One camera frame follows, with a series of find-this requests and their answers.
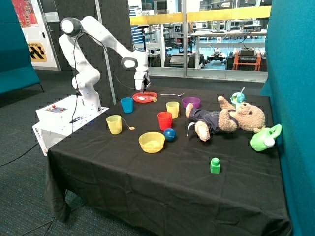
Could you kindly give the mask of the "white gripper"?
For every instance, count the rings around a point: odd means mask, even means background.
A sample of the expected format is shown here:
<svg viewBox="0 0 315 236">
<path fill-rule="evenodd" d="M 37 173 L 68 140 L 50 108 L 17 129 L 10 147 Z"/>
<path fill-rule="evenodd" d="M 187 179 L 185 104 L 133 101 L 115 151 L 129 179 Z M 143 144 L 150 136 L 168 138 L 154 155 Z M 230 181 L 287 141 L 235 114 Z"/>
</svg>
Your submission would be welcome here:
<svg viewBox="0 0 315 236">
<path fill-rule="evenodd" d="M 148 70 L 146 71 L 136 71 L 134 75 L 135 89 L 140 91 L 141 94 L 144 93 L 144 90 L 150 87 L 151 82 L 148 74 Z"/>
</svg>

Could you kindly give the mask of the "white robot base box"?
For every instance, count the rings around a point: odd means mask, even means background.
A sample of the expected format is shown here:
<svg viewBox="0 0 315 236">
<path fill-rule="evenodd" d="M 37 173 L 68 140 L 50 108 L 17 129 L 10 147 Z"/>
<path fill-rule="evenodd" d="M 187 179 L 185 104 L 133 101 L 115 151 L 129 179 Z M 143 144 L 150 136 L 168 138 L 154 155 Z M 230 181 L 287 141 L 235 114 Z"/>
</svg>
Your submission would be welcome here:
<svg viewBox="0 0 315 236">
<path fill-rule="evenodd" d="M 47 156 L 49 148 L 108 109 L 101 107 L 96 111 L 88 110 L 81 96 L 70 95 L 36 110 L 39 122 L 32 129 L 43 155 Z"/>
</svg>

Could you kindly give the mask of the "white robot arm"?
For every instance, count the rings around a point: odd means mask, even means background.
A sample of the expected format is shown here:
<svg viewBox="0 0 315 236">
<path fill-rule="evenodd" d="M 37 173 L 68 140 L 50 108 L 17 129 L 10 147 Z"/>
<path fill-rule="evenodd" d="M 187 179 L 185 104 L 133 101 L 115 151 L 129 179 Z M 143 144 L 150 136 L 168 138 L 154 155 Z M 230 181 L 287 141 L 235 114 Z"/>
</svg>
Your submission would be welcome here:
<svg viewBox="0 0 315 236">
<path fill-rule="evenodd" d="M 69 65 L 78 71 L 72 79 L 72 85 L 82 97 L 87 111 L 98 112 L 101 110 L 98 92 L 94 89 L 100 79 L 100 72 L 92 67 L 84 56 L 78 38 L 88 35 L 94 42 L 103 48 L 111 48 L 121 57 L 121 65 L 124 69 L 135 69 L 135 89 L 143 92 L 150 85 L 148 57 L 145 51 L 130 51 L 123 46 L 98 20 L 87 16 L 83 20 L 67 17 L 61 21 L 63 35 L 59 38 L 61 50 Z"/>
</svg>

